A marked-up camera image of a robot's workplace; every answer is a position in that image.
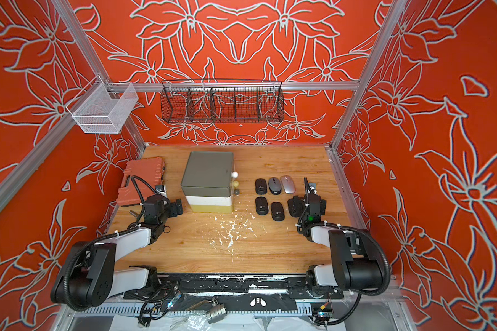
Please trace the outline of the white pink computer mouse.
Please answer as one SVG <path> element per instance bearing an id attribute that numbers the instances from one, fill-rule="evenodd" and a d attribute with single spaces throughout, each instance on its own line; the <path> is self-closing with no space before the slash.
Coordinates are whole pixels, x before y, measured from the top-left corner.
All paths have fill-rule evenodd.
<path id="1" fill-rule="evenodd" d="M 295 183 L 291 176 L 284 175 L 280 178 L 283 192 L 286 194 L 294 194 L 296 192 Z"/>

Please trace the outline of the grey black computer mouse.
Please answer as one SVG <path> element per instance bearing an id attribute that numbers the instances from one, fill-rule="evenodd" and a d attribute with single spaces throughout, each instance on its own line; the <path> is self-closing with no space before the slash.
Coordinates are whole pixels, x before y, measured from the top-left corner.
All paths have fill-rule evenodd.
<path id="1" fill-rule="evenodd" d="M 269 179 L 268 187 L 271 194 L 279 195 L 282 192 L 281 181 L 277 177 L 272 177 Z"/>

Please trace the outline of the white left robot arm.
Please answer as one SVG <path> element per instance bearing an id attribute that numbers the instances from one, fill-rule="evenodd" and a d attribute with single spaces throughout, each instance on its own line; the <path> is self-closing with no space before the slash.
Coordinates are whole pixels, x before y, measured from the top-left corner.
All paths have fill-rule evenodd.
<path id="1" fill-rule="evenodd" d="M 168 219 L 184 212 L 182 201 L 171 201 L 163 186 L 153 187 L 141 177 L 132 175 L 128 182 L 138 194 L 140 213 L 123 231 L 73 245 L 52 287 L 53 303 L 81 312 L 117 295 L 144 303 L 159 301 L 162 286 L 153 266 L 131 266 L 117 271 L 115 264 L 167 233 Z"/>

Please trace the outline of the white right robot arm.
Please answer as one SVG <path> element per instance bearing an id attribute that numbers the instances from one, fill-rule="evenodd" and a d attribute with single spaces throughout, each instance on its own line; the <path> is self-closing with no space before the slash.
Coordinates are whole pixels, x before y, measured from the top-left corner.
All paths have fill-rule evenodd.
<path id="1" fill-rule="evenodd" d="M 390 285 L 391 267 L 380 244 L 368 230 L 324 221 L 327 201 L 317 194 L 307 178 L 304 185 L 297 232 L 310 242 L 329 248 L 331 256 L 330 264 L 309 267 L 307 286 L 382 295 Z"/>

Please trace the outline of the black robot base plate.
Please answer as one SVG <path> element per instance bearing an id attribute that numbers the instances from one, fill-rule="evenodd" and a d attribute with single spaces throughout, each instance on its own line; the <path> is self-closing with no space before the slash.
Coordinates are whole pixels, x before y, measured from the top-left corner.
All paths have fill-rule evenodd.
<path id="1" fill-rule="evenodd" d="M 145 287 L 123 294 L 146 304 L 155 314 L 199 312 L 224 305 L 228 313 L 312 314 L 313 305 L 343 299 L 341 290 L 313 285 L 303 274 L 158 274 Z"/>

